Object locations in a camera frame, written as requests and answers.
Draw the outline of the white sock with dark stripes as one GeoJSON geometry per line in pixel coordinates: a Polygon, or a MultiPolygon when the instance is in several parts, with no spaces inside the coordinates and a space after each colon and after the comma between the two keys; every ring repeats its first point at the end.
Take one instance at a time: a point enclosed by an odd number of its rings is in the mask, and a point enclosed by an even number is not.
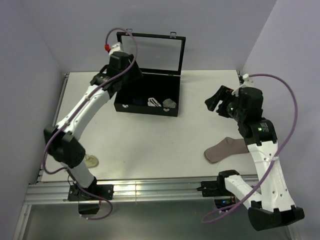
{"type": "Polygon", "coordinates": [[[162,105],[153,97],[148,98],[147,105],[149,107],[159,107],[159,108],[162,107],[162,105]]]}

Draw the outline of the grey sock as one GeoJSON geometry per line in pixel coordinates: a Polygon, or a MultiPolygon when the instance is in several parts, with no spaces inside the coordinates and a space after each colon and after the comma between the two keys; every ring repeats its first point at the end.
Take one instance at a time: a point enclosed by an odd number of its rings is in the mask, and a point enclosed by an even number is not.
{"type": "Polygon", "coordinates": [[[175,109],[177,107],[177,103],[175,101],[171,100],[170,98],[167,98],[162,102],[162,106],[164,108],[175,109]]]}

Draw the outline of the navy blue sock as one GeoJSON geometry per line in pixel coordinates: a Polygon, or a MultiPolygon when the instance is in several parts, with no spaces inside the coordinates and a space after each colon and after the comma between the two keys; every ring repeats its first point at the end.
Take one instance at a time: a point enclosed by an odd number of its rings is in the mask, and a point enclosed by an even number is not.
{"type": "Polygon", "coordinates": [[[133,98],[132,99],[132,104],[136,106],[143,106],[144,105],[144,100],[142,98],[133,98]]]}

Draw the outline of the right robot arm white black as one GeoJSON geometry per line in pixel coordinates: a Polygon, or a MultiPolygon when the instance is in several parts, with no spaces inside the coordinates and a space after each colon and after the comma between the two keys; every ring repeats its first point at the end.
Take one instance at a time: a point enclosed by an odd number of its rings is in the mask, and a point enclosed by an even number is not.
{"type": "Polygon", "coordinates": [[[286,185],[274,125],[262,116],[262,91],[254,87],[233,90],[222,85],[205,104],[209,111],[237,122],[259,180],[251,187],[236,170],[225,170],[218,174],[217,191],[222,195],[232,193],[239,199],[256,231],[288,226],[304,219],[304,210],[296,206],[286,185]]]}

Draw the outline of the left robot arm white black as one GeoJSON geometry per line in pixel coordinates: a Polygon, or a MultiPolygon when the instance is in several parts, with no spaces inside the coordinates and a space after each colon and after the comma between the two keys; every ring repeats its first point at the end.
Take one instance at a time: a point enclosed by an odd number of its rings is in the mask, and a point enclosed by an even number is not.
{"type": "Polygon", "coordinates": [[[90,81],[75,107],[56,125],[44,129],[45,150],[75,180],[79,194],[91,200],[98,193],[97,179],[85,164],[86,150],[79,140],[88,123],[122,87],[143,76],[136,58],[120,50],[110,52],[109,63],[90,81]]]}

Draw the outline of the black display case with glass lid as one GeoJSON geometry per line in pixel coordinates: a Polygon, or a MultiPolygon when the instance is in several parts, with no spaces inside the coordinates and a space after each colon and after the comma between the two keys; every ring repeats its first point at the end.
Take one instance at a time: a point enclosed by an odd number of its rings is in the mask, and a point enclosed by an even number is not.
{"type": "Polygon", "coordinates": [[[179,113],[181,73],[186,37],[176,32],[169,35],[133,32],[135,43],[124,32],[116,34],[124,51],[136,55],[143,77],[124,86],[114,100],[117,112],[177,117],[179,113]],[[144,105],[134,105],[132,99],[142,98],[144,105]],[[162,107],[148,106],[148,98],[155,98],[162,107]],[[163,107],[171,99],[176,108],[163,107]]]}

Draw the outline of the mauve sock with red stripes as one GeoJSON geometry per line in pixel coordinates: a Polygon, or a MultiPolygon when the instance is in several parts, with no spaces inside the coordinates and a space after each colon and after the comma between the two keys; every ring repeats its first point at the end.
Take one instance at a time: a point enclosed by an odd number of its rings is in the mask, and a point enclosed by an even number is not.
{"type": "Polygon", "coordinates": [[[203,156],[210,164],[215,164],[230,156],[247,153],[249,150],[243,138],[225,137],[218,144],[206,149],[203,156]]]}

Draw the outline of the pale yellow sock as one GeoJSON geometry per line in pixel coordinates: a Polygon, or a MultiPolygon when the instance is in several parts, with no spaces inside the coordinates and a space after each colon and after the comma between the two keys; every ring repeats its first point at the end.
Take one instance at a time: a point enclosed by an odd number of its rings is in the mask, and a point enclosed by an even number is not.
{"type": "Polygon", "coordinates": [[[99,165],[99,160],[94,155],[86,154],[84,157],[84,163],[86,167],[90,169],[97,167],[99,165]]]}

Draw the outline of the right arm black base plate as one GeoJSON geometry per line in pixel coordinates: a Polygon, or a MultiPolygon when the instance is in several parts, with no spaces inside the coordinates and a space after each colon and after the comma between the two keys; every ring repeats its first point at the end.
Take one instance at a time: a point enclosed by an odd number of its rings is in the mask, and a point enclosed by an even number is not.
{"type": "Polygon", "coordinates": [[[201,192],[204,198],[207,197],[221,197],[225,193],[219,188],[218,182],[216,180],[202,181],[200,186],[196,189],[201,192]]]}

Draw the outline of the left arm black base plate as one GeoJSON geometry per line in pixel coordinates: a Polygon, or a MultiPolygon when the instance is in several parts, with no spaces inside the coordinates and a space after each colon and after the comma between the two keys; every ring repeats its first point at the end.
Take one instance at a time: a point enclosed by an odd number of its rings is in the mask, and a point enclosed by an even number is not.
{"type": "Polygon", "coordinates": [[[91,196],[85,192],[83,192],[77,185],[72,185],[69,188],[69,193],[67,200],[69,202],[78,202],[78,201],[98,201],[100,198],[104,198],[107,200],[111,200],[113,198],[114,186],[112,184],[100,185],[98,184],[93,189],[85,190],[94,196],[91,196]]]}

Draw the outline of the aluminium rail frame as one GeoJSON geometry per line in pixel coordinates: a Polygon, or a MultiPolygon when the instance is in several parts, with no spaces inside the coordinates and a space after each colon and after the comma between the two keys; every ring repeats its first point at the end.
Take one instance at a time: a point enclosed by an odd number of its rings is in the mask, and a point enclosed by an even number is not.
{"type": "Polygon", "coordinates": [[[211,113],[204,101],[221,85],[239,85],[235,70],[185,70],[176,117],[117,112],[110,100],[81,136],[99,165],[100,184],[114,185],[115,202],[179,201],[201,197],[196,185],[235,169],[249,184],[258,182],[250,155],[210,164],[203,151],[225,136],[238,138],[235,122],[211,113]]]}

